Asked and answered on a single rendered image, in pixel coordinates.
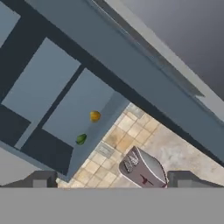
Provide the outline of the silver toaster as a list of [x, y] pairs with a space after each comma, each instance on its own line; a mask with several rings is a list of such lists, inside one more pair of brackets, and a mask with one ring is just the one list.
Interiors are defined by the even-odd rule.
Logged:
[[133, 146], [119, 164], [120, 173], [128, 180], [142, 188], [165, 188], [167, 179], [165, 170], [159, 161]]

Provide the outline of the blue-grey cabinet body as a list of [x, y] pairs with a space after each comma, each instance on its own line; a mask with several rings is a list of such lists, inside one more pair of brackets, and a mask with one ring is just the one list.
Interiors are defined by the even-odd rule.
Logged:
[[[12, 69], [17, 60], [22, 61], [20, 55], [25, 49], [25, 45], [33, 44], [35, 42], [35, 37], [40, 33], [44, 35], [52, 35], [55, 33], [64, 37], [66, 40], [61, 43], [61, 47], [65, 49], [69, 55], [78, 60], [83, 65], [84, 70], [87, 69], [102, 80], [101, 77], [95, 73], [95, 70], [88, 64], [88, 59], [83, 56], [81, 48], [78, 47], [59, 28], [41, 16], [25, 0], [0, 0], [1, 64], [6, 65], [9, 69]], [[85, 143], [83, 145], [78, 145], [75, 143], [67, 174], [63, 175], [58, 172], [59, 176], [64, 180], [69, 180], [78, 171], [96, 145], [102, 140], [105, 133], [112, 126], [113, 122], [127, 106], [127, 100], [115, 89], [113, 90], [113, 95], [105, 105], [102, 112], [100, 112], [101, 119], [98, 122], [90, 121], [91, 126], [87, 130], [87, 140]], [[11, 147], [1, 141], [0, 146], [31, 165], [43, 170], [55, 171], [54, 169], [40, 163], [36, 159], [29, 157], [15, 147]]]

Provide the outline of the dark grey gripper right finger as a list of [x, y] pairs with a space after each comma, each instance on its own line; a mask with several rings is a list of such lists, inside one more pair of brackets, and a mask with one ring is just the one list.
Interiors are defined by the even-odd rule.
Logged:
[[193, 174], [191, 171], [168, 171], [168, 186], [178, 188], [203, 188], [214, 187], [224, 188], [224, 185], [215, 184], [204, 180]]

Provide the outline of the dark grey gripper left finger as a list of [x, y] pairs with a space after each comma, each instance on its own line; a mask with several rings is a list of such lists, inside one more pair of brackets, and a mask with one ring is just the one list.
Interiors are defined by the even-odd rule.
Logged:
[[34, 171], [24, 179], [3, 185], [3, 187], [16, 188], [57, 188], [56, 179], [58, 174], [56, 171]]

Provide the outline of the grey wall socket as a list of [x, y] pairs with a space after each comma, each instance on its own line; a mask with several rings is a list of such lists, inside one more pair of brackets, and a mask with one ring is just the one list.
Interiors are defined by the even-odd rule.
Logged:
[[95, 150], [106, 158], [110, 158], [114, 153], [114, 149], [104, 142], [100, 142]]

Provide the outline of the open blue-grey cabinet door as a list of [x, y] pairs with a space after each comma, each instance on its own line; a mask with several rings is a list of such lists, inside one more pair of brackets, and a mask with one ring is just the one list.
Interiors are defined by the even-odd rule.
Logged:
[[25, 0], [59, 28], [112, 88], [224, 167], [224, 122], [199, 90], [100, 0]]

